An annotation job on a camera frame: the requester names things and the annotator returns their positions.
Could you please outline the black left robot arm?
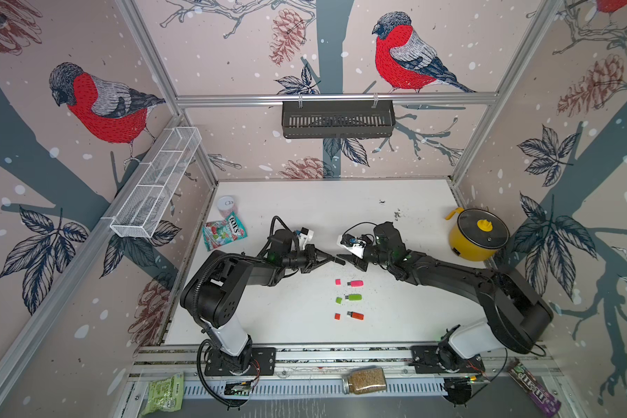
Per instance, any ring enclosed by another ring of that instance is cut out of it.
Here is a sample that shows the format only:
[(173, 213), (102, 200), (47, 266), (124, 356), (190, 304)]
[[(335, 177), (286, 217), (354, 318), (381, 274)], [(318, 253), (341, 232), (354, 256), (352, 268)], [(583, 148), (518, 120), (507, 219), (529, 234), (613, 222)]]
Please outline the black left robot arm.
[(206, 350), (217, 367), (208, 370), (215, 376), (241, 376), (261, 366), (259, 357), (253, 355), (252, 337), (235, 317), (247, 287), (274, 287), (296, 273), (311, 273), (331, 262), (345, 264), (301, 240), (307, 232), (306, 228), (297, 233), (287, 227), (271, 231), (256, 256), (214, 250), (184, 287), (179, 306), (211, 341)]

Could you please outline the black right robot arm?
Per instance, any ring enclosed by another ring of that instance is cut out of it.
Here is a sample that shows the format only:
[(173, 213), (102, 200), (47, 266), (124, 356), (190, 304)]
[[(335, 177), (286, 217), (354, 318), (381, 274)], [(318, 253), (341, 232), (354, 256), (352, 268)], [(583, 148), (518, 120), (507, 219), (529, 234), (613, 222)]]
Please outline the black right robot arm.
[(482, 308), (482, 319), (452, 327), (437, 343), (438, 364), (449, 372), (499, 348), (530, 354), (553, 320), (542, 296), (517, 270), (471, 268), (409, 250), (391, 222), (375, 224), (371, 234), (360, 237), (347, 230), (338, 245), (349, 252), (341, 257), (362, 272), (376, 265), (398, 281), (456, 294)]

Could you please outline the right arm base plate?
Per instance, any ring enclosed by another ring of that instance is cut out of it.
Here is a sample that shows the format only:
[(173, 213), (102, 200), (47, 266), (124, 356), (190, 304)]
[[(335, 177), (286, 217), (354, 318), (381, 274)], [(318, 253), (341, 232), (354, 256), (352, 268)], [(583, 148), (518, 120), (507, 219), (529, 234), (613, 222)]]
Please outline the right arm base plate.
[(479, 355), (463, 359), (451, 348), (438, 345), (416, 345), (410, 348), (416, 374), (483, 374), (485, 367)]

